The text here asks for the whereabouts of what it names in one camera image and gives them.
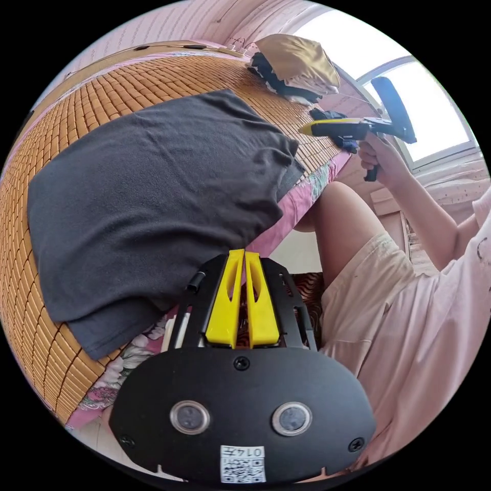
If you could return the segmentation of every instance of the pink bedsheet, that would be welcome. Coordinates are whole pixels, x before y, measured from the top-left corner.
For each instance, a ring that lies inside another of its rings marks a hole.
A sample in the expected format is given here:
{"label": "pink bedsheet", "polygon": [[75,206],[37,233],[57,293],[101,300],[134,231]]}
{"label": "pink bedsheet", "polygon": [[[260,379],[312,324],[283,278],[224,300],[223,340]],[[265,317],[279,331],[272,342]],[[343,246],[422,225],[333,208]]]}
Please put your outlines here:
{"label": "pink bedsheet", "polygon": [[[335,179],[349,158],[350,154],[342,151],[294,186],[279,203],[283,216],[274,226],[257,237],[246,250],[268,257],[311,208],[326,185]],[[175,316],[176,311],[177,307],[162,317],[157,324],[149,327],[145,333],[137,336],[120,356],[107,365],[104,374],[88,391],[68,420],[65,426],[67,430],[81,428],[101,416],[104,409],[113,404],[121,384],[129,373],[147,358],[160,353],[166,322]]]}

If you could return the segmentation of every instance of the dark gray cloth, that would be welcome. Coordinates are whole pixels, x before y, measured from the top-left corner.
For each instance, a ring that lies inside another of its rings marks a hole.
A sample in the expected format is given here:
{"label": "dark gray cloth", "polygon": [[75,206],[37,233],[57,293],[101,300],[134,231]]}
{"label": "dark gray cloth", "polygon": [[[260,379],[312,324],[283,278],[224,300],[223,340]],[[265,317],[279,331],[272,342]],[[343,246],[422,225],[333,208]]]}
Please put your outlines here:
{"label": "dark gray cloth", "polygon": [[304,171],[297,148],[230,90],[142,109],[74,142],[29,185],[51,319],[95,360],[128,343],[203,262],[281,217],[277,201]]}

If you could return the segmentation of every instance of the bed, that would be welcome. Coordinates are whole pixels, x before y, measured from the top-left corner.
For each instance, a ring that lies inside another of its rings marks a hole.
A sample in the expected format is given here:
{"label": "bed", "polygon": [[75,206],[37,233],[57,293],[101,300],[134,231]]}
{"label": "bed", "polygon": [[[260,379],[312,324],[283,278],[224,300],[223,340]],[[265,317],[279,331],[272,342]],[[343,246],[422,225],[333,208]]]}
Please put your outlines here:
{"label": "bed", "polygon": [[[298,134],[297,129],[310,121],[308,108],[269,92],[246,70],[243,60],[179,50],[114,64],[72,87],[28,122],[4,166],[0,181],[0,317],[26,379],[57,420],[75,433],[97,424],[101,411],[114,400],[123,369],[158,352],[171,316],[104,359],[94,362],[88,358],[67,326],[54,324],[44,306],[26,220],[28,183],[69,144],[112,119],[162,101],[223,88],[233,90],[260,116],[300,142],[297,156],[306,172],[280,202],[283,217],[248,247],[268,256],[350,155],[329,138]],[[124,359],[126,367],[121,365]]]}

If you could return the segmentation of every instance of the wooden bead mat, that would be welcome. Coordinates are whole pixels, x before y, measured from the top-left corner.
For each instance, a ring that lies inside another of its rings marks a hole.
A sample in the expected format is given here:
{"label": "wooden bead mat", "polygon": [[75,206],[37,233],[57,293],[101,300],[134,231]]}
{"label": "wooden bead mat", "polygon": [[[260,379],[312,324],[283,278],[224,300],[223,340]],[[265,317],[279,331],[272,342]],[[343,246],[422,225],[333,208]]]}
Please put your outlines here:
{"label": "wooden bead mat", "polygon": [[243,61],[185,56],[139,62],[90,80],[29,128],[12,155],[0,183],[0,319],[26,377],[61,423],[121,350],[94,362],[67,326],[48,316],[27,224],[29,181],[99,125],[163,101],[224,88],[300,142],[298,158],[306,175],[340,153],[328,138],[298,134],[297,128],[311,121],[308,108],[268,91]]}

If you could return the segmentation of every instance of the pink shirt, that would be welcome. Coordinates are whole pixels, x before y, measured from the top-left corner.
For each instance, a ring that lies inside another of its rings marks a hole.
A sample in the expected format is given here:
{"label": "pink shirt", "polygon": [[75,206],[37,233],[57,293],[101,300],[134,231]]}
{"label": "pink shirt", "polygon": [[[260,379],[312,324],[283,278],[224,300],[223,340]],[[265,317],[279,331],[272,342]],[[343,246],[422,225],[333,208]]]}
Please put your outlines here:
{"label": "pink shirt", "polygon": [[473,203],[480,230],[440,274],[395,298],[359,372],[377,421],[352,470],[397,452],[441,412],[467,375],[491,318],[491,188]]}

